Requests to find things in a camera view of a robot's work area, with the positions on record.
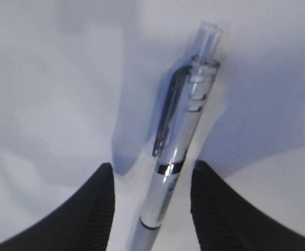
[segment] transparent pen clip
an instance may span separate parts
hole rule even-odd
[[[175,112],[177,109],[180,94],[186,83],[187,77],[190,73],[190,66],[185,66],[178,69],[172,76],[169,85],[169,90],[164,103],[162,116],[159,122],[157,135],[155,139],[154,149],[152,155],[159,156],[162,149],[166,147],[170,141],[170,134],[172,131]]]

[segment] pen cap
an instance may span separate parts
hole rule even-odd
[[[193,51],[193,73],[198,73],[201,66],[213,59],[221,34],[222,30],[217,25],[201,23]]]

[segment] pen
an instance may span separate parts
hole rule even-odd
[[[201,44],[199,51],[190,65],[179,68],[171,78],[152,152],[158,157],[156,170],[140,212],[140,222],[146,229],[161,226],[169,205],[220,67],[213,59],[220,34],[217,26],[203,23],[197,41]]]

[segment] black object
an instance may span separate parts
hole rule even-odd
[[[305,237],[248,203],[204,161],[197,161],[191,213],[202,251],[300,251]]]
[[[0,251],[104,251],[114,215],[112,166],[102,164],[58,209],[0,244]]]

